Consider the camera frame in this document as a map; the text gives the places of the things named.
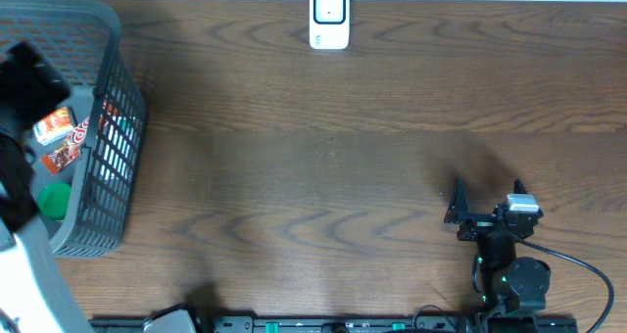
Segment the red Top chocolate bar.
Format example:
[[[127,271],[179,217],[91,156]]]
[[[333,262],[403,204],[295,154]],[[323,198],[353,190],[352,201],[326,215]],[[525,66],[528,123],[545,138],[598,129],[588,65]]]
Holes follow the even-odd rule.
[[[53,152],[43,156],[41,162],[56,175],[80,156],[80,148],[84,143],[90,118],[86,118],[63,140]]]

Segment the orange small snack packet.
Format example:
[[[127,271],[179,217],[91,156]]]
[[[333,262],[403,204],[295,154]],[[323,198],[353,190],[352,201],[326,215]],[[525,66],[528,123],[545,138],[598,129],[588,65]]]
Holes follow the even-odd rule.
[[[47,146],[67,136],[74,129],[72,111],[63,107],[38,121],[33,126],[33,133],[38,143]]]

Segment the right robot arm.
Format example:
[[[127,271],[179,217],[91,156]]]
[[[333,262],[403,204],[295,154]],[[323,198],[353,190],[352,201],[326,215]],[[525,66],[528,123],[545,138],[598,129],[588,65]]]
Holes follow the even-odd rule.
[[[460,241],[477,244],[473,286],[485,296],[488,310],[499,315],[526,315],[546,307],[551,269],[542,261],[520,257],[516,246],[534,234],[544,214],[520,180],[505,200],[486,213],[474,213],[459,179],[444,221],[458,226]]]

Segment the green lid jar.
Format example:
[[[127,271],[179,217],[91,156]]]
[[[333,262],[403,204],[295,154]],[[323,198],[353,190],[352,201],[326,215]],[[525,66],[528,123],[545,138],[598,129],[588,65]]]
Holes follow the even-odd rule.
[[[67,183],[48,184],[36,200],[41,213],[53,220],[63,220],[67,213],[71,192],[72,188]]]

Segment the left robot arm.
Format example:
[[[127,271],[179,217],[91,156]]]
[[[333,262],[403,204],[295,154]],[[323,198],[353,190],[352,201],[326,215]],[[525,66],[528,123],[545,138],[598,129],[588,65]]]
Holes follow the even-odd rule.
[[[91,332],[57,266],[30,191],[25,134],[70,96],[59,73],[28,43],[1,63],[1,330]]]

